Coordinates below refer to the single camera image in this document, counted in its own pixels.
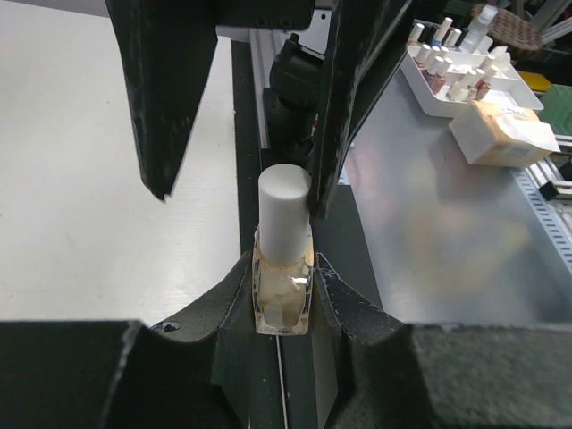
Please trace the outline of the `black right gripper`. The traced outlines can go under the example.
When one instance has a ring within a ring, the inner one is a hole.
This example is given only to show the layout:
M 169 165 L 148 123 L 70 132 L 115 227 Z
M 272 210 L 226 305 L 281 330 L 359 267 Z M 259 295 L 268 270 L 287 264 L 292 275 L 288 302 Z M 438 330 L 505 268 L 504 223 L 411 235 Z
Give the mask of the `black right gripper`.
M 217 44 L 216 24 L 307 29 L 332 10 L 307 206 L 327 216 L 349 146 L 405 55 L 412 1 L 216 0 L 106 2 L 120 50 L 141 180 L 172 194 Z

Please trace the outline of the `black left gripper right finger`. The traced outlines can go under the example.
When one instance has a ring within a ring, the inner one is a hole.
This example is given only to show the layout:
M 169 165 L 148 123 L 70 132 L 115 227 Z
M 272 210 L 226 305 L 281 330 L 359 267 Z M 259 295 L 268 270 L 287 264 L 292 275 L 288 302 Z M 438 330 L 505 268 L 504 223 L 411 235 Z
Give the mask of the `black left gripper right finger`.
M 568 428 L 571 328 L 408 324 L 315 259 L 312 347 L 323 428 Z

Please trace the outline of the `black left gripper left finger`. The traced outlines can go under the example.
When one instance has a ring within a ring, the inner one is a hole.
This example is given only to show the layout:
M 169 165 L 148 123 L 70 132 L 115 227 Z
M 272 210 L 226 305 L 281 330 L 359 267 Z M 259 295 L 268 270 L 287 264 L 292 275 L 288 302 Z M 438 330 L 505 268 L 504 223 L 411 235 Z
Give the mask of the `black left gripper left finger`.
M 154 326 L 1 325 L 4 428 L 244 428 L 254 340 L 250 253 Z

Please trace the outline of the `nail polish bottle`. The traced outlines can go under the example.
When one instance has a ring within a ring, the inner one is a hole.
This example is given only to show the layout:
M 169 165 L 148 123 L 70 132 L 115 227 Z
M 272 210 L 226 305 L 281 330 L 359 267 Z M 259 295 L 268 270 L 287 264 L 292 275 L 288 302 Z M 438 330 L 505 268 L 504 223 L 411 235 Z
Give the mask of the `nail polish bottle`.
M 293 265 L 276 265 L 267 260 L 260 250 L 258 232 L 254 244 L 251 291 L 257 333 L 307 334 L 315 262 L 313 235 L 307 235 L 307 250 Z

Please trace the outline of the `white nail polish cap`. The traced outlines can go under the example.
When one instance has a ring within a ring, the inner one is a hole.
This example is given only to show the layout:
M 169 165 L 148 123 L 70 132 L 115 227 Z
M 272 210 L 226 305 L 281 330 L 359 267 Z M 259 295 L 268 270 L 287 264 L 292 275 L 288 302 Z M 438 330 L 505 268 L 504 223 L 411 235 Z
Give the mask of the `white nail polish cap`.
M 293 265 L 304 255 L 309 234 L 310 177 L 294 164 L 276 164 L 258 178 L 259 243 L 264 257 Z

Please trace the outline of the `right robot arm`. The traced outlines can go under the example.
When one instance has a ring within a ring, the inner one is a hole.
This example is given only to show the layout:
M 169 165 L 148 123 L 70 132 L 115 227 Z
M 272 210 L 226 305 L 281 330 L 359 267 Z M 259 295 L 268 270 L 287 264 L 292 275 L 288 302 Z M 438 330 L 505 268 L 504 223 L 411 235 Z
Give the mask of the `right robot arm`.
M 289 33 L 263 92 L 270 147 L 311 175 L 325 217 L 349 145 L 402 61 L 414 1 L 332 1 L 326 49 L 302 46 L 313 1 L 110 1 L 141 180 L 172 194 L 220 27 Z

